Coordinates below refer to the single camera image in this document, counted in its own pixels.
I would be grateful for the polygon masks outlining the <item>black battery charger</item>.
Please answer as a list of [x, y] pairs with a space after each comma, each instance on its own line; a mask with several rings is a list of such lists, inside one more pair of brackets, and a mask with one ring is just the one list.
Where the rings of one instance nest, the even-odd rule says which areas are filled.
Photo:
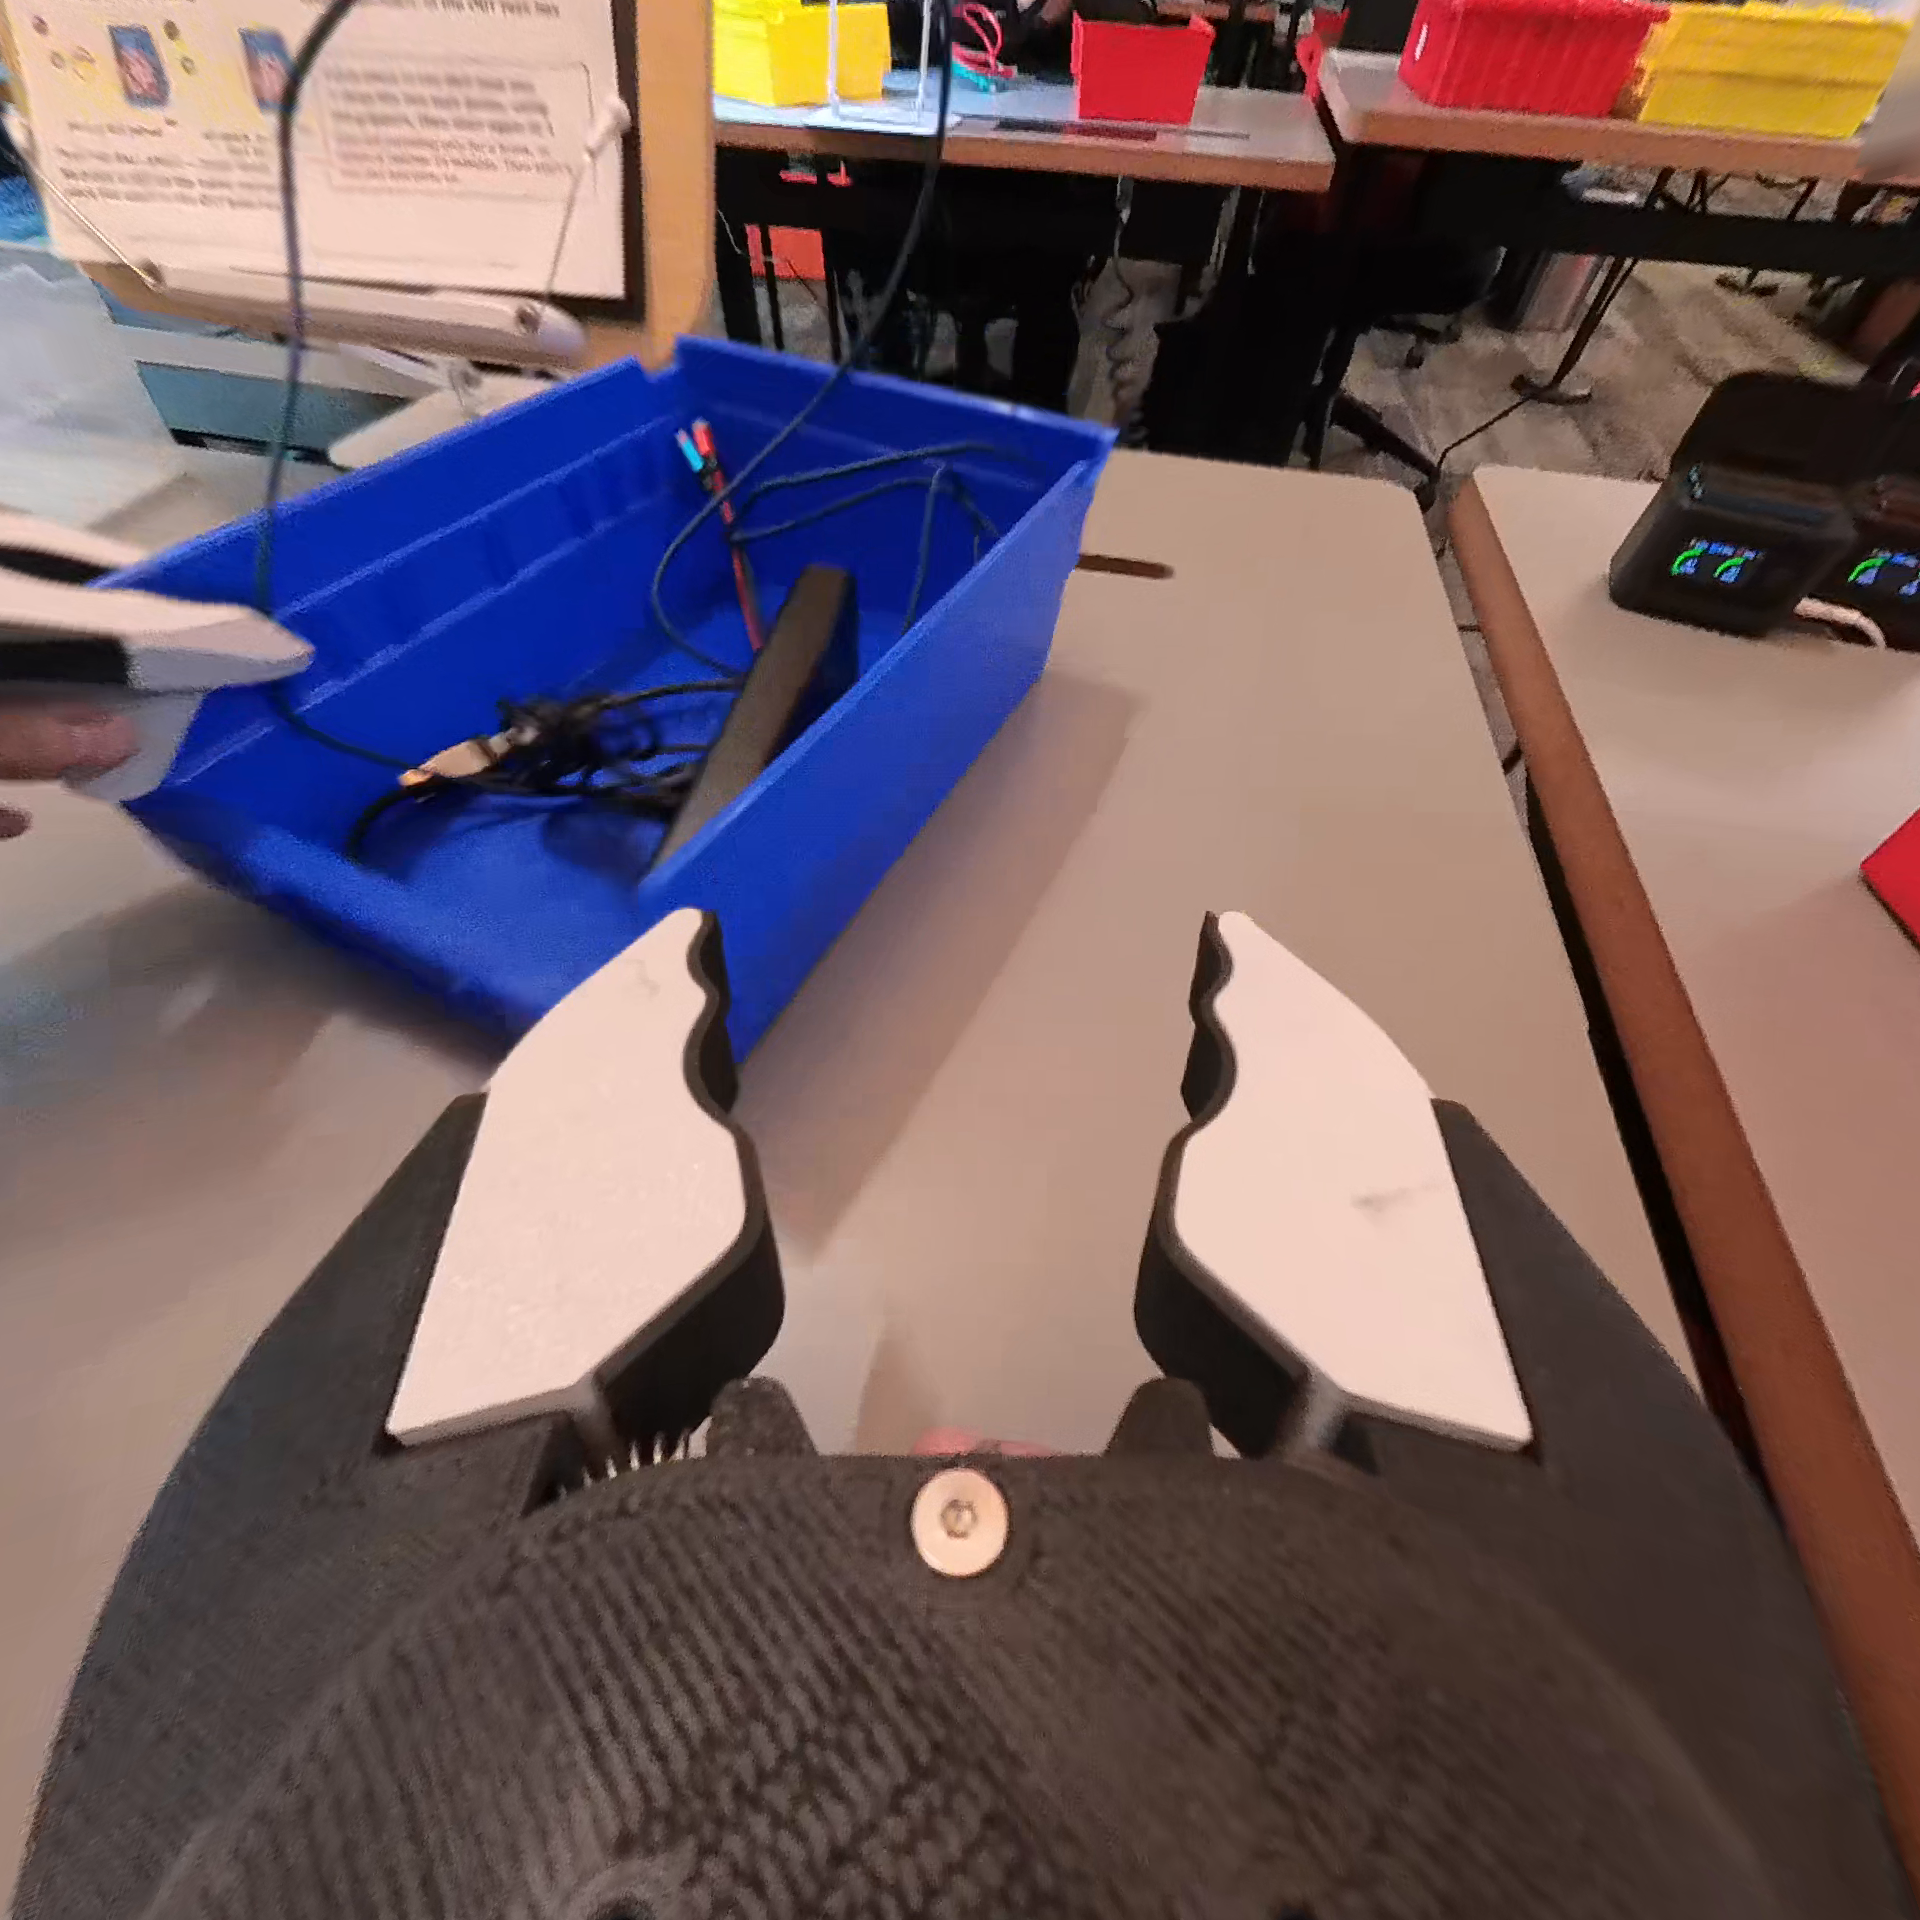
[[1845, 489], [1818, 459], [1848, 388], [1785, 375], [1716, 387], [1603, 572], [1610, 602], [1733, 637], [1763, 637], [1855, 537]]
[[1883, 475], [1845, 495], [1849, 537], [1807, 595], [1864, 616], [1883, 642], [1917, 652], [1917, 481]]

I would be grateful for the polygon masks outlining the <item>small red plastic bin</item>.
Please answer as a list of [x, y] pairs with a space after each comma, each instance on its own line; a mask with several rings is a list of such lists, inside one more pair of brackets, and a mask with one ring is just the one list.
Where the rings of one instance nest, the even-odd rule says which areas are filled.
[[1129, 131], [1189, 129], [1214, 40], [1204, 15], [1077, 15], [1069, 29], [1072, 116]]

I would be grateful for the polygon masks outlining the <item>small yellow plastic bin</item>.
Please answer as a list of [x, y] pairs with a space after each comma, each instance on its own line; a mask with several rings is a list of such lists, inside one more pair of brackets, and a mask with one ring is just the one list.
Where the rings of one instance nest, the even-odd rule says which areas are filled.
[[883, 2], [711, 2], [719, 99], [795, 110], [881, 99], [893, 69]]

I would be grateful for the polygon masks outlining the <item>wooden board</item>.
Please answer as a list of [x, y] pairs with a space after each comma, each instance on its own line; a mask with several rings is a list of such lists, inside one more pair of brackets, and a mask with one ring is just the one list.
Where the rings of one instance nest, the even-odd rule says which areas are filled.
[[641, 320], [633, 356], [664, 370], [716, 293], [711, 5], [631, 2]]

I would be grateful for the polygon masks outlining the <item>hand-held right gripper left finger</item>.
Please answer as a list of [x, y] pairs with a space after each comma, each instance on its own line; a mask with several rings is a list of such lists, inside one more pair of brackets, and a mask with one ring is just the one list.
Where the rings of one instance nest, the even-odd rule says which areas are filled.
[[672, 1449], [770, 1353], [783, 1284], [728, 1000], [716, 916], [680, 908], [512, 1046], [395, 1378], [395, 1445], [552, 1416], [583, 1449]]

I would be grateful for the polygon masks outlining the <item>large yellow plastic bin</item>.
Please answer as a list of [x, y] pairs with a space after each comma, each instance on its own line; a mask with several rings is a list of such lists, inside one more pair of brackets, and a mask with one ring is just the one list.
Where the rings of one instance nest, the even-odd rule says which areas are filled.
[[1909, 37], [1908, 17], [1849, 5], [1669, 5], [1614, 113], [1643, 126], [1849, 140]]

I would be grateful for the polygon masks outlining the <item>black office chair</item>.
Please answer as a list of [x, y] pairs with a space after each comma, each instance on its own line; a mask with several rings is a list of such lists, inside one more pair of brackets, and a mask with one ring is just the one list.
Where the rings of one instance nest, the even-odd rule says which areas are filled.
[[1460, 242], [1267, 221], [1189, 319], [1158, 330], [1143, 445], [1180, 459], [1285, 469], [1332, 345], [1481, 299], [1485, 258]]

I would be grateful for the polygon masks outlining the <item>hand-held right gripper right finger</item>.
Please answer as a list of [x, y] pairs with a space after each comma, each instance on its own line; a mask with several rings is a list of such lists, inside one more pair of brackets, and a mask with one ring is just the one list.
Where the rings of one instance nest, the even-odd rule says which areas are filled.
[[1237, 910], [1187, 990], [1133, 1327], [1240, 1459], [1351, 1419], [1522, 1455], [1533, 1439], [1427, 1083], [1351, 999]]

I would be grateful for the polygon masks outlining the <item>person's left hand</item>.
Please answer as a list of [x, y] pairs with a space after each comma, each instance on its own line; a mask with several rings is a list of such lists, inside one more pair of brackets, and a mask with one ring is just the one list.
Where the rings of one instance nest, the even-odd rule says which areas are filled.
[[137, 749], [137, 733], [121, 712], [50, 699], [1, 703], [1, 843], [31, 827], [31, 817], [8, 798], [12, 789], [111, 775]]

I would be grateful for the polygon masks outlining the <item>blue plastic bin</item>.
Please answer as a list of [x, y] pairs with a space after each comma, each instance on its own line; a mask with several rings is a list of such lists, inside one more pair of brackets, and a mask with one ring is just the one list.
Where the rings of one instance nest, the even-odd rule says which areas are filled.
[[[789, 355], [683, 345], [275, 510], [286, 696], [205, 700], [137, 829], [514, 1038], [668, 913], [713, 915], [748, 1052], [1038, 685], [1111, 439]], [[664, 869], [660, 803], [771, 619], [852, 574], [857, 681]], [[641, 755], [653, 750], [651, 765]]]

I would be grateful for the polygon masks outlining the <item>printed instruction sheet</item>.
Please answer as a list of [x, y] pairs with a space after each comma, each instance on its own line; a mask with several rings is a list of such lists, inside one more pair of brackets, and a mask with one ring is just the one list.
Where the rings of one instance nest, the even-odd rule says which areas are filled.
[[629, 297], [612, 5], [9, 2], [3, 82], [54, 247], [155, 277]]

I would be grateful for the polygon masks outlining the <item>grey desk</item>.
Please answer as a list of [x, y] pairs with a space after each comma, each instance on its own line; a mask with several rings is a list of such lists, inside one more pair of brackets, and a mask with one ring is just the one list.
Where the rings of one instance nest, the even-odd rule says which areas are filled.
[[[1246, 186], [1320, 196], [1336, 170], [1332, 143], [1301, 95], [1204, 84], [1187, 129], [1127, 129], [1073, 119], [1067, 84], [1019, 79], [997, 95], [960, 87], [943, 137], [947, 167], [1081, 178]], [[713, 99], [722, 150], [844, 162], [924, 161], [935, 106], [905, 116], [840, 116]]]
[[1621, 170], [1708, 173], [1758, 181], [1868, 183], [1916, 188], [1913, 164], [1891, 170], [1862, 158], [1860, 140], [1736, 133], [1691, 124], [1645, 124], [1620, 116], [1562, 116], [1421, 103], [1398, 60], [1333, 48], [1315, 74], [1320, 104], [1347, 146], [1419, 155], [1558, 161]]
[[1835, 1378], [1916, 1538], [1916, 936], [1860, 874], [1916, 815], [1916, 657], [1616, 606], [1651, 497], [1481, 464], [1457, 571], [1753, 1439], [1812, 1449]]
[[[1477, 1119], [1691, 1378], [1411, 498], [1119, 451], [1038, 687], [740, 1070], [770, 1356], [830, 1452], [1072, 1452], [1133, 1291], [1187, 985], [1240, 910]], [[3, 845], [1, 1875], [113, 1577], [258, 1332], [493, 1046], [131, 822]]]

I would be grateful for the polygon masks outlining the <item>ribbed red plastic bin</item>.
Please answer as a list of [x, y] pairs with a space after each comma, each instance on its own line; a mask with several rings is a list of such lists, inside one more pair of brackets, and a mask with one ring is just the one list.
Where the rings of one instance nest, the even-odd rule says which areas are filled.
[[1433, 108], [1607, 119], [1667, 15], [1648, 2], [1419, 2], [1398, 81]]

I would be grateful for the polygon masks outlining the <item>clear acrylic stand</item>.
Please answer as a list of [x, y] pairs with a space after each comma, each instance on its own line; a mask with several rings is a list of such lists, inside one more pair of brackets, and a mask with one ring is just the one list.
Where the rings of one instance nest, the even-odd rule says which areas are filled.
[[935, 69], [947, 60], [947, 2], [815, 5], [823, 35], [823, 106], [842, 119], [905, 119], [928, 113]]

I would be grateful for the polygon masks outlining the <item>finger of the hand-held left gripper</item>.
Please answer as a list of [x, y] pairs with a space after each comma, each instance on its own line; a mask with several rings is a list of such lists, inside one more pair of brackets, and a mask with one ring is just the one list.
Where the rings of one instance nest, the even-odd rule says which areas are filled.
[[204, 693], [103, 688], [93, 707], [128, 736], [128, 755], [99, 771], [73, 769], [59, 783], [96, 803], [134, 805], [169, 778], [182, 744], [193, 727]]
[[1, 687], [205, 695], [296, 677], [312, 646], [246, 606], [110, 580], [137, 546], [1, 512]]

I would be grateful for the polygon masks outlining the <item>slim grey USB hub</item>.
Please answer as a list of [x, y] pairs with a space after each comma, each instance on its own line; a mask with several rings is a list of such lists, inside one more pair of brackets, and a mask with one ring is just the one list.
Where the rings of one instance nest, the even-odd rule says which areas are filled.
[[857, 639], [852, 572], [828, 564], [804, 569], [653, 851], [649, 873], [698, 841], [853, 688]]

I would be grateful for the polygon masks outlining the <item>white document stand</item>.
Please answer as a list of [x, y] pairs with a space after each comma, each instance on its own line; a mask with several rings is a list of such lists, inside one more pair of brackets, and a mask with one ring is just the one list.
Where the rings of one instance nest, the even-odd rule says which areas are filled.
[[265, 439], [275, 467], [314, 446], [300, 435], [314, 351], [330, 368], [360, 361], [399, 387], [401, 407], [388, 423], [324, 448], [328, 464], [362, 469], [523, 398], [541, 381], [583, 373], [590, 351], [599, 345], [592, 324], [558, 302], [553, 284], [535, 295], [486, 295], [306, 280], [294, 266], [271, 277], [163, 268], [153, 260], [123, 260], [118, 275], [142, 287], [144, 309], [192, 324], [229, 327], [286, 351]]

